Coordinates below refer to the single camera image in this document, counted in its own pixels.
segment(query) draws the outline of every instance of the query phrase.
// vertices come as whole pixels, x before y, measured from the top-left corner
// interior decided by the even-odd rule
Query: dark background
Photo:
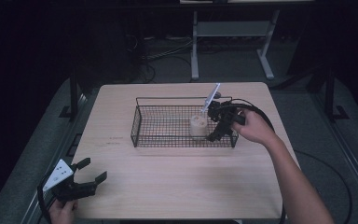
[[[126,46],[131,43],[124,34],[139,36],[142,30],[163,38],[191,32],[183,25],[192,20],[188,12],[146,12],[138,26],[138,14],[61,10],[55,6],[50,1],[0,0],[0,190],[55,91],[72,72],[77,73],[83,91],[107,82],[131,82],[137,76],[134,67],[143,49],[141,45],[128,53]],[[285,22],[290,27],[290,20]],[[285,29],[284,35],[298,37],[290,29]],[[337,77],[358,104],[358,1],[313,10],[290,75],[311,67],[325,55],[333,56]],[[117,75],[108,76],[110,71]],[[86,77],[94,81],[87,82]]]

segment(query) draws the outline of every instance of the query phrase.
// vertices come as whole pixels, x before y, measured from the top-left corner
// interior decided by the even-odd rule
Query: wire basket
[[[212,133],[217,125],[217,122],[208,118],[207,113],[201,112],[202,105],[139,105],[139,99],[172,101],[202,97],[136,98],[137,106],[131,130],[131,140],[135,147],[235,147],[237,143],[238,134],[235,131],[214,142],[208,141],[206,136],[190,135],[190,118],[194,115],[208,120],[207,133]]]

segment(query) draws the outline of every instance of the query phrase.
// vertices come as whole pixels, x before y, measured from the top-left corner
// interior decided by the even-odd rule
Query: wrist
[[[264,141],[262,145],[267,149],[268,152],[271,152],[271,150],[280,148],[282,145],[284,145],[284,142],[280,137],[278,137],[278,135],[274,134],[266,141]]]

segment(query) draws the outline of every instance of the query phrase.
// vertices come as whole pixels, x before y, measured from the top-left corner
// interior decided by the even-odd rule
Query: gray floor
[[[262,81],[273,86],[289,78],[285,72],[296,44],[276,43],[271,46],[268,57],[276,77],[274,80],[266,80],[255,53],[255,49],[261,43],[261,40],[253,42],[244,40],[220,52],[200,54],[198,82]],[[149,45],[152,50],[159,52],[164,51],[168,48],[167,45],[170,46],[173,43],[155,41],[150,42]],[[174,57],[165,57],[150,62],[156,71],[152,82],[189,82],[191,78],[189,58],[189,53],[184,52],[174,54]],[[148,77],[152,75],[150,70],[147,71],[145,67],[142,69],[140,78],[133,83],[143,83],[143,75]],[[324,93],[322,91],[319,94],[306,92],[307,82],[305,78],[284,91],[271,91],[272,97],[293,148],[296,150],[302,170],[320,192],[335,222],[343,223],[350,210],[350,199],[345,185],[329,166],[302,152],[325,161],[343,176],[351,190],[352,209],[349,223],[358,223],[358,181],[333,132],[334,128],[340,130],[358,160],[358,106],[345,86],[337,81],[335,104],[342,105],[350,119],[338,120],[332,128],[320,106]],[[62,83],[0,194],[1,224],[37,222],[40,212],[37,207],[34,208],[36,205],[35,188],[43,174],[55,164],[58,158],[71,161],[70,157],[65,156],[66,151],[76,134],[83,132],[97,94],[98,88],[84,96],[79,101],[80,113],[76,120],[69,122],[69,119],[59,118],[62,108],[70,104],[69,82]],[[118,220],[76,220],[76,223],[85,224],[117,222]],[[278,223],[278,220],[244,220],[244,223]]]

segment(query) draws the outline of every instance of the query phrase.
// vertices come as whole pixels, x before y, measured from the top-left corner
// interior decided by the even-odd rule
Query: cable
[[[138,38],[135,35],[126,35],[126,37],[132,37],[135,40],[134,46],[131,49],[127,49],[129,52],[133,52],[138,47]]]
[[[182,60],[182,61],[184,61],[185,63],[187,63],[188,66],[191,67],[191,63],[190,63],[188,60],[186,60],[186,59],[184,59],[184,58],[181,58],[181,57],[179,57],[179,56],[163,56],[163,57],[160,57],[160,58],[158,58],[158,59],[151,60],[151,62],[153,62],[153,61],[155,61],[155,60],[169,59],[169,58],[174,58],[174,59]]]
[[[167,36],[164,39],[172,41],[172,42],[175,42],[175,43],[184,43],[184,42],[188,42],[188,41],[192,40],[192,38],[189,37],[189,36],[185,36],[185,37],[170,37],[170,36]]]
[[[187,49],[188,47],[190,47],[192,45],[192,43],[193,43],[193,41],[191,40],[191,41],[187,42],[186,44],[184,44],[183,46],[180,46],[180,47],[177,47],[177,48],[174,48],[174,49],[170,49],[170,50],[167,50],[165,52],[155,54],[155,55],[151,55],[151,56],[142,56],[141,59],[144,59],[144,60],[157,59],[159,57],[174,54],[174,53],[180,52],[180,51],[182,51],[184,49]]]
[[[49,208],[51,207],[51,205],[53,204],[54,199],[55,199],[55,197],[51,197],[50,200],[48,200],[48,206],[47,206],[47,209],[48,209],[48,210],[49,210]],[[36,223],[39,224],[40,221],[42,220],[42,217],[43,217],[43,214],[40,214],[39,219],[37,220]]]
[[[46,179],[48,178],[48,176],[51,175],[51,173],[53,172],[53,170],[47,172],[42,180],[40,181],[39,185],[37,186],[36,190],[37,190],[37,200],[39,202],[39,207],[40,207],[40,211],[42,212],[42,216],[45,217],[46,221],[48,223],[51,223],[51,219],[50,219],[50,215],[48,213],[48,208],[46,207],[45,204],[45,198],[43,195],[43,184],[45,183]]]
[[[249,101],[242,100],[242,99],[232,99],[232,100],[230,100],[230,102],[233,102],[233,101],[243,101],[243,102],[245,102],[245,103],[248,104],[248,105],[254,106],[254,105],[253,105],[252,103],[250,103]]]
[[[348,214],[347,217],[345,218],[345,221],[343,222],[344,224],[349,223],[350,219],[351,219],[351,212],[352,212],[352,206],[353,206],[353,201],[352,201],[352,196],[351,196],[351,190],[347,184],[347,182],[345,181],[344,177],[339,173],[339,171],[337,171],[332,165],[330,165],[329,163],[327,163],[326,161],[322,161],[321,159],[314,157],[306,152],[303,151],[298,151],[298,150],[294,150],[294,152],[299,153],[299,154],[303,154],[305,156],[308,156],[310,158],[313,158],[314,160],[320,162],[321,164],[327,166],[328,168],[330,168],[334,173],[336,173],[338,175],[338,177],[341,179],[342,183],[345,186],[345,189],[347,190],[348,193],[348,201],[349,201],[349,208],[348,208]]]
[[[279,219],[279,224],[283,224],[286,221],[286,210],[284,210],[284,205],[282,203],[281,218]]]
[[[227,41],[222,41],[221,43],[219,43],[219,41],[215,41],[215,40],[205,40],[205,41],[200,41],[199,49],[197,50],[197,52],[199,54],[215,54],[229,49],[230,49],[230,45],[228,44]]]
[[[272,129],[272,131],[275,132],[275,129],[272,125],[272,122],[269,120],[269,117],[267,117],[267,115],[258,107],[256,107],[255,105],[252,105],[251,103],[249,103],[250,105],[243,105],[243,104],[231,104],[231,105],[221,105],[218,108],[216,108],[216,110],[221,110],[224,108],[245,108],[245,109],[249,109],[254,111],[255,113],[257,113],[258,115],[261,116],[261,118],[263,118],[263,120],[267,123],[267,125]]]
[[[304,77],[307,77],[309,75],[312,75],[312,72],[314,72],[316,69],[319,69],[323,66],[325,66],[326,64],[325,63],[318,63],[314,66],[312,66],[311,68],[307,69],[306,71],[296,75],[296,76],[293,76],[293,77],[290,77],[288,78],[287,80],[285,80],[284,82],[278,84],[278,85],[275,85],[275,86],[270,86],[268,87],[270,90],[283,90],[285,89],[286,87],[289,87],[290,85],[298,82],[300,79],[304,78]]]
[[[150,82],[154,82],[153,79],[156,77],[156,69],[150,64],[141,64],[141,65],[144,65],[146,67],[147,72],[149,72],[149,69],[152,70],[152,77],[151,78],[147,78],[147,74],[142,69],[139,70],[141,75],[143,75],[143,76],[141,76],[141,79],[143,78],[143,80],[142,80],[143,83],[148,84]]]

